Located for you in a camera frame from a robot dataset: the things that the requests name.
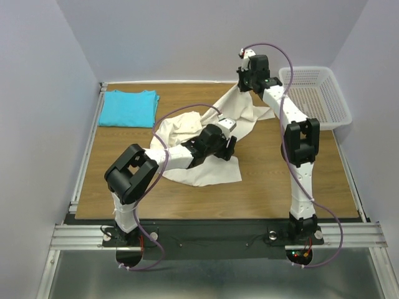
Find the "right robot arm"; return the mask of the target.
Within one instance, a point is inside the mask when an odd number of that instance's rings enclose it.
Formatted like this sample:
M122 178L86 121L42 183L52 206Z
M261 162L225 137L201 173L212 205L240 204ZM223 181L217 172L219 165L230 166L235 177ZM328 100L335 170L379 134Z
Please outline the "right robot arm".
M279 119L282 135L281 153L291 179L291 208L284 237L301 243L318 229L312 192L312 172L319 152L320 123L309 118L288 97L277 77L270 76L269 59L251 49L243 50L238 68L238 87L253 91Z

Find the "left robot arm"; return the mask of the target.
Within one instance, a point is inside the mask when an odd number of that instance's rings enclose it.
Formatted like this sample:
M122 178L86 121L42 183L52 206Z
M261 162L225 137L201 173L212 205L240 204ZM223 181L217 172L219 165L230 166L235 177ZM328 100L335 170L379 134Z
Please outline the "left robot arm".
M115 228L110 237L123 245L133 245L138 240L138 219L133 212L155 174L195 168L209 156L229 161L237 142L231 134L235 127L234 120L223 118L206 125L198 136L168 149L130 145L104 174L115 211Z

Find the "white t shirt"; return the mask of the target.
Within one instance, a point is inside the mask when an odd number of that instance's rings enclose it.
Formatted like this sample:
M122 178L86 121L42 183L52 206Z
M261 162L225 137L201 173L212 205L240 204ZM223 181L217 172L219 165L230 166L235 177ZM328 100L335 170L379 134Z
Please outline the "white t shirt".
M171 148L198 135L207 124L215 124L218 121L218 112L236 121L232 135L238 140L250 134L257 121L274 118L271 108L254 106L249 92L240 92L234 85L203 115L191 111L162 120L156 136L151 140L150 149L163 149L158 138ZM239 161L235 156L229 161L210 156L201 165L192 169L166 170L163 177L195 187L235 183L242 180Z

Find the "white plastic basket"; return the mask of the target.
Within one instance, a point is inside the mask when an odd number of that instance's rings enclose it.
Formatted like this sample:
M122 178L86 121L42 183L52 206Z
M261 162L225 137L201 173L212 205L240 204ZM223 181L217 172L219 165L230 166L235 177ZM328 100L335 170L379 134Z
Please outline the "white plastic basket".
M322 131L351 124L352 115L334 73L327 67L284 67L279 70L284 85L292 81L288 96L308 117L320 122Z

